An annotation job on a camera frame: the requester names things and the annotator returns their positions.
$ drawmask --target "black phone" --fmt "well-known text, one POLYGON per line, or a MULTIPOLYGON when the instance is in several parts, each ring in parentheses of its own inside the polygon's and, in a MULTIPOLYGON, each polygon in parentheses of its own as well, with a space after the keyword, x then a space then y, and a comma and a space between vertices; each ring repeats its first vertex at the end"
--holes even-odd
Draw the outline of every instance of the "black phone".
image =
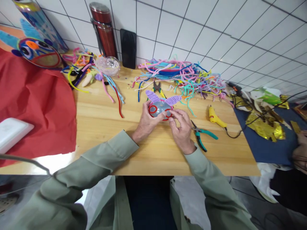
POLYGON ((135 69, 137 60, 137 35, 134 32, 121 29, 122 65, 135 69))

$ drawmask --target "red pipe cleaner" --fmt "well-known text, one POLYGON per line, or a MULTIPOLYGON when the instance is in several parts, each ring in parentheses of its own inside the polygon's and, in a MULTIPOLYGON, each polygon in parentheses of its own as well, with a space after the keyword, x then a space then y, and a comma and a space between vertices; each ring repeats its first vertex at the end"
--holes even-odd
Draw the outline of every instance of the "red pipe cleaner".
POLYGON ((114 86, 112 86, 112 87, 113 87, 113 89, 115 90, 116 96, 117 96, 117 99, 118 99, 118 110, 119 110, 119 115, 120 115, 122 118, 124 118, 124 116, 122 115, 121 100, 119 99, 118 92, 117 92, 117 90, 115 89, 114 86))

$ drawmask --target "green sleeve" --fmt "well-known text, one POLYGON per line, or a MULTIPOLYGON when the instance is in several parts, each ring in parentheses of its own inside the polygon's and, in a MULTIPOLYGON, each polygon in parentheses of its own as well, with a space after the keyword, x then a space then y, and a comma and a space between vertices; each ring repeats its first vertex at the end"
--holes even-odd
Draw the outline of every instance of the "green sleeve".
POLYGON ((82 197, 82 190, 96 185, 137 149, 137 144, 121 131, 85 152, 42 184, 9 229, 84 230, 87 214, 81 204, 75 203, 82 197))
POLYGON ((221 171, 197 150, 185 155, 191 172, 205 194, 211 229, 257 229, 221 171))

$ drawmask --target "white box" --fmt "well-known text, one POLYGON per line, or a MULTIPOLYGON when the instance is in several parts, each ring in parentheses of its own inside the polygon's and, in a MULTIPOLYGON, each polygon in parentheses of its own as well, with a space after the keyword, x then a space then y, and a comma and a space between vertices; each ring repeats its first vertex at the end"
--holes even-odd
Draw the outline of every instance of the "white box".
POLYGON ((2 121, 0 123, 0 154, 5 154, 33 128, 34 125, 15 118, 2 121))

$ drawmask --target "purple pipe cleaner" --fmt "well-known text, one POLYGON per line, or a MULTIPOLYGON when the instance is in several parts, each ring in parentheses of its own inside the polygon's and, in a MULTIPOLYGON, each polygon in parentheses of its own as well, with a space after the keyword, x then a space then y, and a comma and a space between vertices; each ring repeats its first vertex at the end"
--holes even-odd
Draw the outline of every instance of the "purple pipe cleaner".
POLYGON ((95 79, 98 81, 102 81, 102 76, 100 74, 96 74, 95 79))
POLYGON ((153 91, 146 90, 146 95, 151 100, 151 102, 160 101, 160 98, 153 91))
POLYGON ((176 96, 172 96, 172 97, 169 97, 168 99, 165 100, 165 102, 170 105, 170 106, 173 106, 174 104, 176 104, 177 102, 181 101, 182 97, 179 96, 179 95, 176 95, 176 96))

